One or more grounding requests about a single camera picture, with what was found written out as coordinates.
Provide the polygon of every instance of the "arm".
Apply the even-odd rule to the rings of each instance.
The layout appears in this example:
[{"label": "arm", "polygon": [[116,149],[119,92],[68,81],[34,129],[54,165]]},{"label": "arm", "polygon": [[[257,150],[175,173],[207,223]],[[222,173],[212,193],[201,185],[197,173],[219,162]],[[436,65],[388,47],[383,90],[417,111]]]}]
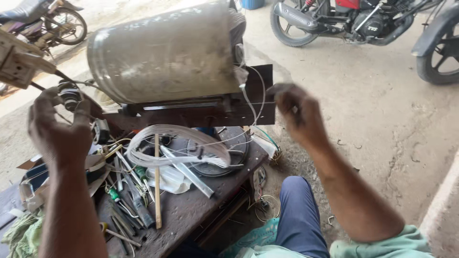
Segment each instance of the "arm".
[{"label": "arm", "polygon": [[29,135],[50,175],[39,257],[108,257],[84,172],[91,146],[89,103],[78,105],[69,126],[54,118],[56,96],[57,88],[43,91],[29,110]]},{"label": "arm", "polygon": [[293,84],[276,84],[276,89],[284,89],[277,106],[286,128],[314,160],[331,209],[351,239],[378,241],[400,233],[402,217],[331,146],[317,100]]}]

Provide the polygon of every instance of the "metal cylinder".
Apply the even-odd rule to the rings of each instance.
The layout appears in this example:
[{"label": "metal cylinder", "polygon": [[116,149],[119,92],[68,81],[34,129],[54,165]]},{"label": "metal cylinder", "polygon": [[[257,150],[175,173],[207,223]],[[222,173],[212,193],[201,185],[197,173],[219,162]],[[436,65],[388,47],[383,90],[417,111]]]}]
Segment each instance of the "metal cylinder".
[{"label": "metal cylinder", "polygon": [[239,92],[229,18],[219,0],[101,29],[89,39],[89,67],[120,103]]}]

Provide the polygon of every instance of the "green cloth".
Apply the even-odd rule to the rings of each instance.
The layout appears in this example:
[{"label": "green cloth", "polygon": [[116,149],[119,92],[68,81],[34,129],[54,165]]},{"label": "green cloth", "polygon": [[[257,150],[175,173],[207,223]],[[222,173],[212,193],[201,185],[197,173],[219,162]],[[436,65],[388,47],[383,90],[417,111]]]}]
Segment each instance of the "green cloth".
[{"label": "green cloth", "polygon": [[34,258],[38,256],[43,216],[35,217],[25,213],[3,235],[2,243],[7,244],[10,254],[7,258]]},{"label": "green cloth", "polygon": [[255,246],[273,245],[277,236],[277,225],[279,218],[269,219],[263,227],[253,229],[241,237],[235,244],[221,252],[219,258],[234,258],[244,247],[254,248]]},{"label": "green cloth", "polygon": [[406,225],[398,236],[373,243],[335,241],[332,258],[433,258],[427,239],[413,225]]},{"label": "green cloth", "polygon": [[[300,258],[300,253],[274,245],[242,248],[236,258]],[[433,258],[419,230],[406,225],[396,237],[372,243],[335,241],[330,247],[331,258]]]}]

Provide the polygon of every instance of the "blue container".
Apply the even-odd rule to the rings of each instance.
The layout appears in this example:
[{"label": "blue container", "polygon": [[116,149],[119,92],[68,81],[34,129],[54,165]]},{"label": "blue container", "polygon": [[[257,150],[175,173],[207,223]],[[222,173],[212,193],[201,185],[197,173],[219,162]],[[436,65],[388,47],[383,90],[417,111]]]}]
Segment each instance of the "blue container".
[{"label": "blue container", "polygon": [[242,8],[248,10],[255,10],[264,6],[264,0],[241,0]]}]

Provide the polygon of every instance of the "blue pants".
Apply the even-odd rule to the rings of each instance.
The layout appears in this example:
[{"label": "blue pants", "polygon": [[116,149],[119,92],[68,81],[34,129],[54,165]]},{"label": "blue pants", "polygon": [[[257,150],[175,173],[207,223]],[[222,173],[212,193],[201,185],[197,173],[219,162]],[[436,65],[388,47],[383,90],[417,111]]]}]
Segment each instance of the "blue pants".
[{"label": "blue pants", "polygon": [[[276,245],[312,258],[330,258],[320,231],[320,214],[311,185],[301,176],[289,176],[280,190],[280,219]],[[193,242],[182,243],[169,258],[216,258]]]}]

